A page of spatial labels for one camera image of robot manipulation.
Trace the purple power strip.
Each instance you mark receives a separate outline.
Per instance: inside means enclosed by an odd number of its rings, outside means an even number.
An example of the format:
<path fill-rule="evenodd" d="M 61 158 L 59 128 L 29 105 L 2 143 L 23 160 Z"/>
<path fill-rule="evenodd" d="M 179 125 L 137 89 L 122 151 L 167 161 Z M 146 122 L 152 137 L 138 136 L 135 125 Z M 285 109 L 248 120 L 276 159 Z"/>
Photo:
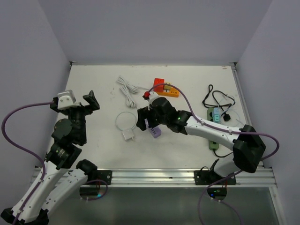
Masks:
<path fill-rule="evenodd" d="M 156 139 L 156 138 L 161 136 L 162 131 L 158 126 L 151 128 L 149 126 L 149 123 L 148 123 L 147 119 L 145 119 L 145 125 L 146 125 L 147 130 L 150 132 L 150 134 L 152 135 L 153 138 Z"/>

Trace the green power strip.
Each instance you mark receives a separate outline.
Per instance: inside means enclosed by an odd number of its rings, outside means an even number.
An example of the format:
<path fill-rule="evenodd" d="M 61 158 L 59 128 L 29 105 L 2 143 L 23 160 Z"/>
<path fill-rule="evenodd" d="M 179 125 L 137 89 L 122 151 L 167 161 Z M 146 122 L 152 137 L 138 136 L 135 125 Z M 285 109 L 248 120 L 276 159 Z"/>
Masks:
<path fill-rule="evenodd" d="M 220 112 L 217 107 L 210 107 L 207 109 L 207 120 L 220 123 Z M 219 149 L 219 144 L 209 140 L 209 149 L 212 151 L 216 151 Z"/>

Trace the light blue charger plug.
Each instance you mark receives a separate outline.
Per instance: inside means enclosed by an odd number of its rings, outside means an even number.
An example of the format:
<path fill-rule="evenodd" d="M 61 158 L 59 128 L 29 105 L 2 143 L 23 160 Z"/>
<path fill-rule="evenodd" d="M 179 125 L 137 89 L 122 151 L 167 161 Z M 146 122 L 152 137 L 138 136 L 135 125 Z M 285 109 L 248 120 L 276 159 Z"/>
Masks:
<path fill-rule="evenodd" d="M 213 119 L 213 122 L 218 123 L 218 124 L 220 123 L 220 112 L 217 107 L 213 108 L 213 110 L 212 110 L 212 119 Z"/>

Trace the orange power strip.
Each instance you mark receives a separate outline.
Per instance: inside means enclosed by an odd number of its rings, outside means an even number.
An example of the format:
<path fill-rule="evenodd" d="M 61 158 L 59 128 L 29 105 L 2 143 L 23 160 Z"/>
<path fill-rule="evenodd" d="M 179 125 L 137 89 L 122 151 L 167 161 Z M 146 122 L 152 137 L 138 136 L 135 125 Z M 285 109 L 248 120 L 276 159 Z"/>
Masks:
<path fill-rule="evenodd" d="M 177 89 L 168 86 L 168 85 L 160 85 L 158 87 L 154 88 L 154 91 L 160 95 L 160 96 L 165 96 L 165 97 L 173 97 L 173 98 L 178 98 L 180 93 L 178 92 Z"/>

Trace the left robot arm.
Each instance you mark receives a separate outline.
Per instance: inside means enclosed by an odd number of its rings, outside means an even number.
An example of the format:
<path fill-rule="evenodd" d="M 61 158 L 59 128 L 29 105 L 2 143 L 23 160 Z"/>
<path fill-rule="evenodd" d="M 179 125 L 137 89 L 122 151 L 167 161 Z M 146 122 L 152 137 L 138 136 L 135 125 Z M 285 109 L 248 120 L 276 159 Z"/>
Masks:
<path fill-rule="evenodd" d="M 81 185 L 92 184 L 97 180 L 98 168 L 84 159 L 71 169 L 86 144 L 87 115 L 100 109 L 94 92 L 84 95 L 88 102 L 77 102 L 72 90 L 59 93 L 48 105 L 58 113 L 67 116 L 54 125 L 54 140 L 45 158 L 39 158 L 42 169 L 38 176 L 12 208 L 4 209 L 1 218 L 12 225 L 46 225 L 50 215 Z"/>

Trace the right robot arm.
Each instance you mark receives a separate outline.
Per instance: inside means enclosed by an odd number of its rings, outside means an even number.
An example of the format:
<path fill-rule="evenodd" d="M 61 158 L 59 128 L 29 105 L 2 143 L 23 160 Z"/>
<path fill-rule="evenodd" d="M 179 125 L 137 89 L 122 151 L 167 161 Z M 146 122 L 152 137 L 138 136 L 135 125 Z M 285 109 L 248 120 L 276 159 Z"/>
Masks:
<path fill-rule="evenodd" d="M 175 133 L 202 137 L 231 150 L 231 154 L 217 159 L 210 167 L 206 177 L 214 184 L 238 171 L 255 173 L 266 149 L 252 126 L 238 128 L 216 124 L 191 112 L 176 110 L 164 97 L 158 97 L 147 107 L 138 109 L 137 114 L 136 125 L 142 131 L 165 125 Z"/>

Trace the yellow plug adapter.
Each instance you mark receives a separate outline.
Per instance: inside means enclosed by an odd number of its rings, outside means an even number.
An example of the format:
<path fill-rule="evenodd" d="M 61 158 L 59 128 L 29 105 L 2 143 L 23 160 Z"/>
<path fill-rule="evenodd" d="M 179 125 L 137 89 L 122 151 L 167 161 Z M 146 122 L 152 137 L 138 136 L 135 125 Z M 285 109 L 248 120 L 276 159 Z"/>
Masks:
<path fill-rule="evenodd" d="M 164 85 L 164 90 L 170 90 L 170 89 L 171 89 L 170 83 L 166 82 Z"/>

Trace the white charger plug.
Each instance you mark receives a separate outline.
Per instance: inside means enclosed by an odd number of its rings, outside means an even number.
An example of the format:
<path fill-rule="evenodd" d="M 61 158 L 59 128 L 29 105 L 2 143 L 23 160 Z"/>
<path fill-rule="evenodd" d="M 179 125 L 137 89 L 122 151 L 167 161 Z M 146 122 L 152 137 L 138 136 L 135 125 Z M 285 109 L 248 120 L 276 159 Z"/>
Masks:
<path fill-rule="evenodd" d="M 131 128 L 122 130 L 122 135 L 125 141 L 134 140 L 135 138 L 134 132 Z"/>

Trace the red cube socket adapter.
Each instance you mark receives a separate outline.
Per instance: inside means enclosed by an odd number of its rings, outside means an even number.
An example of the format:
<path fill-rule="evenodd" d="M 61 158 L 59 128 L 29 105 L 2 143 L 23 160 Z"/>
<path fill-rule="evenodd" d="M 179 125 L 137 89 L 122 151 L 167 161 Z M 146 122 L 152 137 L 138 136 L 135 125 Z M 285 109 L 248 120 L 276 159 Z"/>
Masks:
<path fill-rule="evenodd" d="M 163 92 L 164 91 L 164 84 L 165 80 L 163 78 L 155 78 L 153 83 L 153 90 L 155 92 Z"/>

